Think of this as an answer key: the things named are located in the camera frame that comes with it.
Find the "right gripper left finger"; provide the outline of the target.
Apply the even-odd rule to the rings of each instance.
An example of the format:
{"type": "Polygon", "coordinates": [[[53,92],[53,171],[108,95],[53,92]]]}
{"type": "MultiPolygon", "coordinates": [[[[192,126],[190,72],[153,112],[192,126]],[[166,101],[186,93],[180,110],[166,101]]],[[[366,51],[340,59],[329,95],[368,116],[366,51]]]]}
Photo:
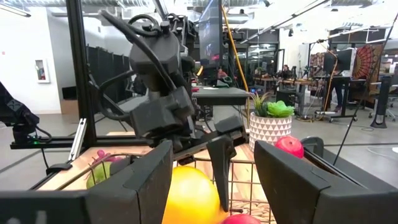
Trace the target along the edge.
{"type": "Polygon", "coordinates": [[[1,192],[1,223],[161,223],[172,160],[164,141],[88,190],[1,192]]]}

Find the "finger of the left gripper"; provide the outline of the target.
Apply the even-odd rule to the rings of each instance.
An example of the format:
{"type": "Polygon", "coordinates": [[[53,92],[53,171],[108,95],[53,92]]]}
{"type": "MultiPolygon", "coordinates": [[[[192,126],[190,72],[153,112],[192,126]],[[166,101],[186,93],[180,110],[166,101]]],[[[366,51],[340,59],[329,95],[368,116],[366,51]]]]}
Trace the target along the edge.
{"type": "Polygon", "coordinates": [[[213,168],[214,180],[220,203],[225,212],[229,211],[228,176],[231,158],[236,155],[233,140],[229,136],[221,136],[207,145],[213,168]]]}

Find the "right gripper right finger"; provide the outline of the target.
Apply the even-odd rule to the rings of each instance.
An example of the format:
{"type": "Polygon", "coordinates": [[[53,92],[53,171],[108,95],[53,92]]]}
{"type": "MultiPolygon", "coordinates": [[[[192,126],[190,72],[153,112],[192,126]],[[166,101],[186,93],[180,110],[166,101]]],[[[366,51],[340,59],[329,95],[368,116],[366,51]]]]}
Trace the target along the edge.
{"type": "Polygon", "coordinates": [[[254,158],[277,223],[397,223],[396,189],[372,189],[264,141],[255,143],[254,158]]]}

